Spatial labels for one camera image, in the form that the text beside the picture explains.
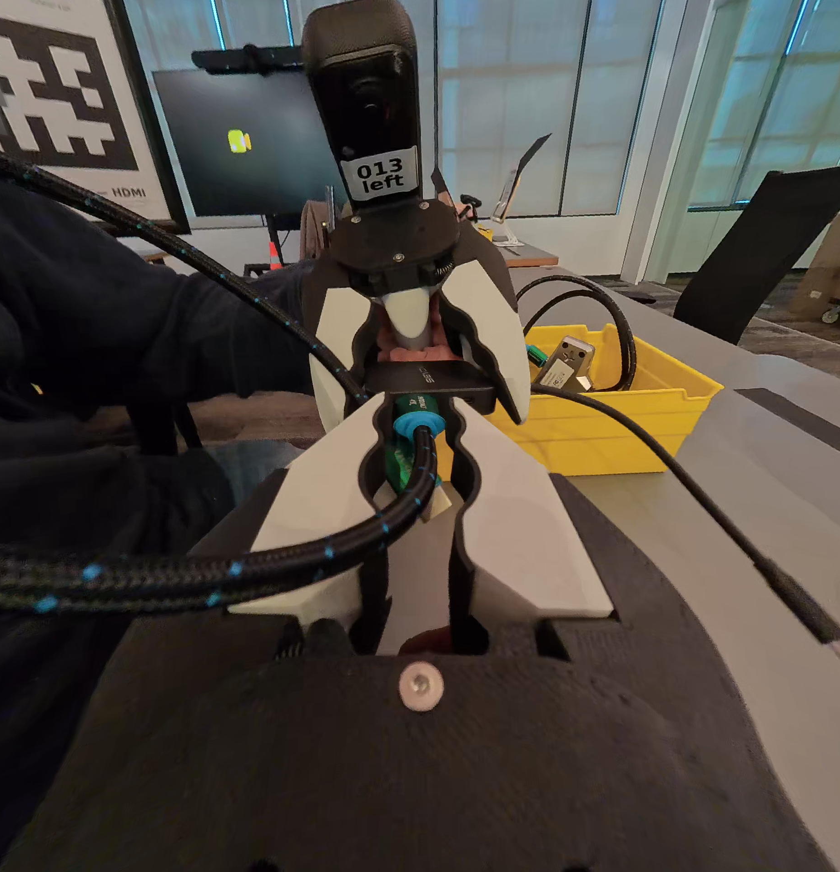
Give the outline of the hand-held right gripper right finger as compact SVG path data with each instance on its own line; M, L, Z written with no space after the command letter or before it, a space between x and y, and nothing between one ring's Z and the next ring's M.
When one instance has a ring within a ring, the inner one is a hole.
M449 402L450 482L462 498L447 566L453 650L512 624L614 612L551 474L464 400Z

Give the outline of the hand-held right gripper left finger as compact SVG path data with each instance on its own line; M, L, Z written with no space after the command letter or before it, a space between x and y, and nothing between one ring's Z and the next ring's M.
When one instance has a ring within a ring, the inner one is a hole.
M271 550L333 535L374 519L373 497L384 484L383 433L375 422L391 405L378 394L287 467L251 551ZM232 614L294 616L302 629L319 619L337 620L354 650L376 653L391 609L388 551L309 587L229 606Z

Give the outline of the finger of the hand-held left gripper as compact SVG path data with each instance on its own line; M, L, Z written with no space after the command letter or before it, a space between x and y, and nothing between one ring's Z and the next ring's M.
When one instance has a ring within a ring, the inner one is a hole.
M337 358L334 366L351 376L358 388L347 391L315 356L309 356L313 396L325 432L334 430L360 404L366 356L376 332L370 298L351 288L327 290L315 335Z
M531 373L518 313L478 261L454 267L437 296L442 324L459 333L472 362L495 386L498 403L522 425L530 412Z

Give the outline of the black adapter box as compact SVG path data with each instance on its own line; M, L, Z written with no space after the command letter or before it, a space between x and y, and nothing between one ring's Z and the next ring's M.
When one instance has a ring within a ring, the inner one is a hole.
M376 363L366 372L364 388L369 395L428 395L439 408L446 408L450 398L461 398L483 416L497 405L492 380L464 360Z

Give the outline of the black Fosmon HDMI switch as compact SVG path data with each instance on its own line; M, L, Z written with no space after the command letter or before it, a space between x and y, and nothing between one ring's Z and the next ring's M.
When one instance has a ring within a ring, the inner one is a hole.
M519 301L530 289L544 282L554 281L571 282L577 285L578 289L562 293L542 305L524 326L523 335L527 337L537 321L560 302L577 297L594 300L602 305L612 317L621 353L621 374L613 386L595 387L590 377L595 346L579 340L577 337L566 335L557 345L556 351L547 355L545 359L542 359L543 353L539 347L527 343L528 358L531 364L538 368L534 384L583 392L630 390L637 372L637 351L634 336L621 308L603 286L585 277L545 276L528 282L523 289L518 290L516 300Z

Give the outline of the yellow plastic bin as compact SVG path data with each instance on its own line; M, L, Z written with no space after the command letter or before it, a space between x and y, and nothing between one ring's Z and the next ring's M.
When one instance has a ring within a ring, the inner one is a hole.
M565 336L591 344L594 386L612 386L621 374L616 328L590 331L584 324L535 326L527 342L552 353ZM602 392L596 398L646 430L676 455L723 385L671 357L640 337L634 339L637 365L629 391ZM515 425L497 405L486 417L550 472L566 476L660 473L664 464L637 437L606 415L558 398L534 396L527 422Z

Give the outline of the person's left forearm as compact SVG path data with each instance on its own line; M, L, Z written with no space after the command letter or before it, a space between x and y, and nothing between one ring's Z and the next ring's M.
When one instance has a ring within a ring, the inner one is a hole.
M305 345L250 305L0 180L0 404L30 384L93 407L312 393Z

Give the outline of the black webcam bar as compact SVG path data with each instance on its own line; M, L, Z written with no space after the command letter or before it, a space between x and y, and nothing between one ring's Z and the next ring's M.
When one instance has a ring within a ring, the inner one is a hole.
M253 44L241 48L194 50L190 59L196 68L210 75L258 74L276 71L302 71L300 46L260 47Z

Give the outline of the black monitor screen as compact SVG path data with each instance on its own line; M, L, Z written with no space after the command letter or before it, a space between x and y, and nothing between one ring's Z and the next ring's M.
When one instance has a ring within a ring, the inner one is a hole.
M155 91L197 216L300 215L348 196L303 71L155 71Z

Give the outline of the person's dark top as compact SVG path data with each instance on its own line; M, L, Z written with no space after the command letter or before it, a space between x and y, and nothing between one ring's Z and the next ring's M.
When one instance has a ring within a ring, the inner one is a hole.
M0 542L184 554L299 451L239 441L172 457L106 446L0 460ZM71 746L127 616L0 611L0 862Z

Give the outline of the cardboard box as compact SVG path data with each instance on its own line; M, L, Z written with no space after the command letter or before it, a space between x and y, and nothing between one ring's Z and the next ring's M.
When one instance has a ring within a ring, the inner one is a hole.
M828 230L790 303L798 321L834 323L840 316L840 213Z

